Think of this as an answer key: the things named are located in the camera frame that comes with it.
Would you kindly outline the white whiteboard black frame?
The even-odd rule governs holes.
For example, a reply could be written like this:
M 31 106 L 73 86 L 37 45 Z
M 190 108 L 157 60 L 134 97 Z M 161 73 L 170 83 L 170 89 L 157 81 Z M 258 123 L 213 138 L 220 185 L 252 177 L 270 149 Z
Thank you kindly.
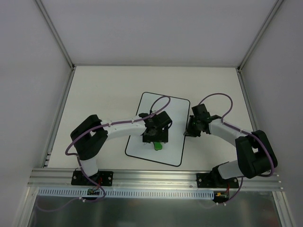
M 164 109 L 172 120 L 172 126 L 169 128 L 169 141 L 163 143 L 162 150 L 155 151 L 153 143 L 143 143 L 141 136 L 130 136 L 125 148 L 125 154 L 134 158 L 178 167 L 182 162 L 185 144 L 184 132 L 187 127 L 190 101 L 177 97 L 162 98 L 157 101 L 159 97 L 161 97 L 161 94 L 144 92 L 141 96 L 137 113 L 159 110 L 170 101 L 169 105 Z

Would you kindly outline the green whiteboard eraser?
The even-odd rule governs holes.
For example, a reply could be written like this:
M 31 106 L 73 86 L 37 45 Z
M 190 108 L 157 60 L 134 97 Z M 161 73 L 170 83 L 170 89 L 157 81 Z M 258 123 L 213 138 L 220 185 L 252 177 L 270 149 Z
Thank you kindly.
M 163 143 L 162 142 L 153 142 L 154 150 L 159 151 L 163 149 Z

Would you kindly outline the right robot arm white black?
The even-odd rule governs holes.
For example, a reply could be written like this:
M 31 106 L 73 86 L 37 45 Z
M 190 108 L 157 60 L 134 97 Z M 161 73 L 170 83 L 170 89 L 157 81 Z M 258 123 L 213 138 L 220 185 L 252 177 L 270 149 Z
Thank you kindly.
M 237 155 L 235 161 L 217 165 L 205 176 L 197 175 L 199 188 L 224 188 L 237 183 L 239 177 L 270 177 L 274 173 L 278 161 L 264 131 L 242 130 L 218 115 L 210 115 L 204 104 L 192 107 L 192 111 L 185 136 L 196 138 L 203 132 L 214 135 L 233 145 Z

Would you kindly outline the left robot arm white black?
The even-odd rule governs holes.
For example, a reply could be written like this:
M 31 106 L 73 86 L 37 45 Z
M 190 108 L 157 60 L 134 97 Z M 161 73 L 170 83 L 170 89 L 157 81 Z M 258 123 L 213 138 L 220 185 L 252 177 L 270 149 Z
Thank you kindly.
M 96 114 L 89 116 L 71 133 L 72 145 L 84 171 L 83 181 L 88 185 L 98 181 L 96 156 L 107 140 L 134 135 L 141 136 L 143 143 L 167 143 L 171 125 L 172 120 L 165 111 L 152 115 L 141 113 L 117 122 L 103 122 Z

